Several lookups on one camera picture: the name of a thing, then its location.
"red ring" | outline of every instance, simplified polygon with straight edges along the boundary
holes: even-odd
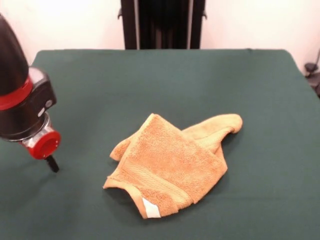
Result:
[[[45,159],[54,153],[60,141],[60,134],[57,131],[51,131],[40,138],[33,148],[28,148],[28,150],[35,159]]]
[[[0,111],[10,109],[21,103],[31,93],[32,88],[33,83],[28,77],[22,87],[7,95],[0,96]]]

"towel tag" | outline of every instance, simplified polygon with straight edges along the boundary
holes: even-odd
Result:
[[[160,212],[159,212],[159,208],[158,208],[157,205],[152,204],[151,202],[149,202],[144,197],[142,198],[142,201],[143,201],[143,204],[144,204],[144,207],[145,207],[146,216],[149,219],[161,218]]]

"table surface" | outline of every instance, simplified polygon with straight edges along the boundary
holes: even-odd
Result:
[[[40,52],[58,103],[58,174],[0,143],[0,239],[318,240],[320,103],[284,50]],[[150,113],[178,128],[237,113],[228,171],[198,204],[143,220],[126,193],[103,190],[113,147]]]

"crumpled towel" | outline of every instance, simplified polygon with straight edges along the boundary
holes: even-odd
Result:
[[[221,142],[242,124],[239,115],[224,114],[179,130],[151,114],[111,152],[119,164],[103,188],[127,191],[144,219],[175,214],[196,204],[226,173]]]

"white wall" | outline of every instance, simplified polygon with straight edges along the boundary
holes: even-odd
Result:
[[[0,0],[29,63],[44,49],[124,49],[120,0]]]
[[[201,48],[285,49],[299,69],[320,49],[320,0],[206,0]]]
[[[120,0],[0,0],[31,63],[42,49],[124,49]],[[206,0],[201,48],[286,49],[303,71],[320,48],[320,0]]]

